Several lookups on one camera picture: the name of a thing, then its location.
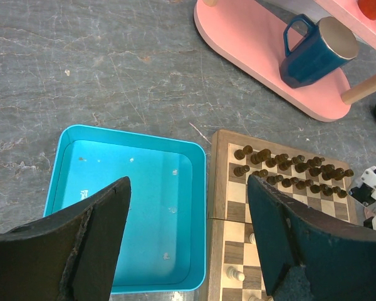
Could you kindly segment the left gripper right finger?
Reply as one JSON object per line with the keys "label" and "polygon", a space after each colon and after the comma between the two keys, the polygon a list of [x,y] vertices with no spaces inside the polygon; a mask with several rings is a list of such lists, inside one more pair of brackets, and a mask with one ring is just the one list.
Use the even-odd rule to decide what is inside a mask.
{"label": "left gripper right finger", "polygon": [[376,300],[376,230],[247,183],[266,293],[275,300]]}

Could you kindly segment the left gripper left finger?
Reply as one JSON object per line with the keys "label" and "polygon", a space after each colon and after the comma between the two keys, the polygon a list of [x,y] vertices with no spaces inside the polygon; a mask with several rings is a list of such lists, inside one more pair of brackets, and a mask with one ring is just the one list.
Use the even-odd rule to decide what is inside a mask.
{"label": "left gripper left finger", "polygon": [[122,177],[0,233],[0,300],[108,300],[131,200]]}

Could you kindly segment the white chess piece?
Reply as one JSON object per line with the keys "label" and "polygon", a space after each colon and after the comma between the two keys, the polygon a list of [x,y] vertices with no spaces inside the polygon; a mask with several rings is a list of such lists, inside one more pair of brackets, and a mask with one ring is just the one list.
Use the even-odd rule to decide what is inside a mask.
{"label": "white chess piece", "polygon": [[273,301],[273,297],[269,297],[269,296],[266,296],[265,298],[259,298],[255,295],[251,295],[249,298],[248,298],[248,301]]}

